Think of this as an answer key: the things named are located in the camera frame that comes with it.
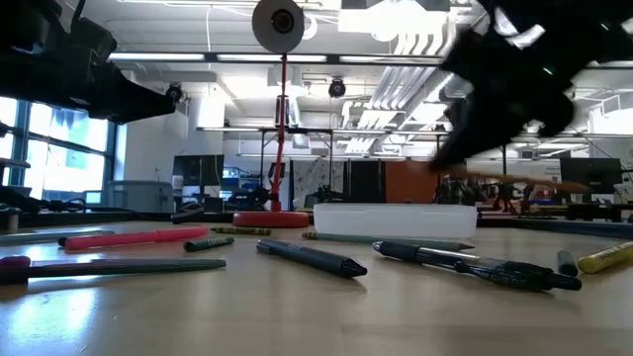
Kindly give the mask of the dark computer monitor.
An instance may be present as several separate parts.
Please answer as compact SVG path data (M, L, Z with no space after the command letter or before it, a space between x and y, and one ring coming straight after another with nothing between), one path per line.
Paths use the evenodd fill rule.
M176 155L172 173L184 186L221 186L224 157L220 155Z
M618 158L561 158L560 170L564 182L579 183L594 194L613 194L622 183Z

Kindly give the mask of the purple and teal scissors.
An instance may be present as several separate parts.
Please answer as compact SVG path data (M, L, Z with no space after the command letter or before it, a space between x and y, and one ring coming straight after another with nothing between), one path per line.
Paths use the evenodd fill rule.
M151 258L33 261L27 256L0 259L0 285L26 284L36 278L179 273L226 268L222 259Z

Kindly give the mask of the black clear-grip gel pen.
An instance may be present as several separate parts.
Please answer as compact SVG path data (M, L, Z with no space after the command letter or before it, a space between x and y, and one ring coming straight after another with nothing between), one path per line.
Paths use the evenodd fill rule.
M473 275L516 290L531 292L552 289L579 291L583 286L576 277L558 274L550 268L525 262L499 260L390 241L374 242L373 247L377 252L387 257Z

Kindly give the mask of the yellow highlighter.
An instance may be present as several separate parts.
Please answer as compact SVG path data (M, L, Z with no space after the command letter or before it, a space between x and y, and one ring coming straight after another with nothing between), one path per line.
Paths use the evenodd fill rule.
M633 259L633 241L583 256L578 260L578 267L586 274L595 274L629 259Z

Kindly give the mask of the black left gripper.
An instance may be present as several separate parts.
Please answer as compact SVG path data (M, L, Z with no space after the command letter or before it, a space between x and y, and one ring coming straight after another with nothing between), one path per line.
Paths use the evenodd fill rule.
M0 96L84 111L115 124L172 114L176 107L171 95L132 82L83 46L41 53L0 48Z

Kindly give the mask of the large window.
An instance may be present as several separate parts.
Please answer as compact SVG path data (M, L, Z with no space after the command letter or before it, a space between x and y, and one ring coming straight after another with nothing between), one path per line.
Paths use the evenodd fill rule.
M36 199L102 201L112 180L118 127L67 109L0 97L0 158L29 164L0 172L4 185Z

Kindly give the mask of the black partition panel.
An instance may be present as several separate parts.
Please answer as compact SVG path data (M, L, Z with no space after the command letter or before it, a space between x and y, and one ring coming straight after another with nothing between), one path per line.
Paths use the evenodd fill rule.
M351 203L385 203L385 163L354 160L349 163L348 193Z

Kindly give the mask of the translucent plastic supply box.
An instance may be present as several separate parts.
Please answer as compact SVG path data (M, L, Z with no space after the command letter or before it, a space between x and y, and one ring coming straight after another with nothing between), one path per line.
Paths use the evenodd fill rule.
M476 207L438 204L328 203L314 206L316 232L410 238L469 238Z

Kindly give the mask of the red desk lamp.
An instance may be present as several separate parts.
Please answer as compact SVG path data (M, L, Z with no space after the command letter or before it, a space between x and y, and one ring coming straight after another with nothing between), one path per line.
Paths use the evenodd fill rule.
M278 96L277 154L269 194L269 211L246 211L233 215L239 227L297 228L309 225L305 213L285 212L279 198L282 182L282 158L286 131L286 82L288 53L301 42L305 30L304 13L294 0L261 0L254 8L252 30L258 42L281 58L281 93Z

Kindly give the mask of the orange partition panel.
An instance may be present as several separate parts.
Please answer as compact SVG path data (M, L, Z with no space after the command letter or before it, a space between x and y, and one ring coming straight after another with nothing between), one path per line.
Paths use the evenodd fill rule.
M386 163L386 201L401 204L428 204L434 197L437 176L426 161L404 160Z

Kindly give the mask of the black aluminium table frame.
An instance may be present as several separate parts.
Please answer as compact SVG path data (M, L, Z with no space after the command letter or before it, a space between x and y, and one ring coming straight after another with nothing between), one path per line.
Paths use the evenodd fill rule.
M166 213L141 214L131 212L46 213L38 215L19 214L18 227L54 227L63 225L124 222L171 223L170 218L171 216ZM483 218L478 220L477 227L520 228L633 240L633 224L620 222L575 222L521 218Z

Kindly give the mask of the pink highlighter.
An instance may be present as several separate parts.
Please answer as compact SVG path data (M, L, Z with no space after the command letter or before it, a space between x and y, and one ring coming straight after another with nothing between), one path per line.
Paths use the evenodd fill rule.
M208 235L206 227L184 227L144 232L63 237L58 244L66 250L84 250L129 244L161 243L186 240Z

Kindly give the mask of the ceiling light strip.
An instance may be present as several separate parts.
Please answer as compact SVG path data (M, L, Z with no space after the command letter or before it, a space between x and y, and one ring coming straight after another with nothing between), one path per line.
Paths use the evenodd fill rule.
M204 61L200 53L167 53L167 52L117 52L110 55L111 60L118 61Z
M217 60L222 62L281 62L283 58L282 54L218 54ZM310 55L310 54L288 54L286 56L288 62L299 63L322 63L326 62L327 57L325 55Z
M341 55L340 62L368 64L368 65L439 65L442 63L441 56L378 56L378 55Z

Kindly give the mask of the grey-green pencil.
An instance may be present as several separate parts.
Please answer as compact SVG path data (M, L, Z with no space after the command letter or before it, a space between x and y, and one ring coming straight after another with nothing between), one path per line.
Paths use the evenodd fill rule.
M12 246L12 245L28 245L37 243L57 242L62 238L70 237L82 237L93 235L106 235L114 234L111 230L79 230L79 231L44 231L44 232L32 232L32 233L17 233L17 234L1 234L0 246Z

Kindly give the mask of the dark green crayon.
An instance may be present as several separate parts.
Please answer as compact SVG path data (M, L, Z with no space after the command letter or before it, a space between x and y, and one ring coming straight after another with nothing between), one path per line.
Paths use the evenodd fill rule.
M186 241L183 244L183 249L187 253L193 253L213 248L218 248L234 243L233 237L220 237Z

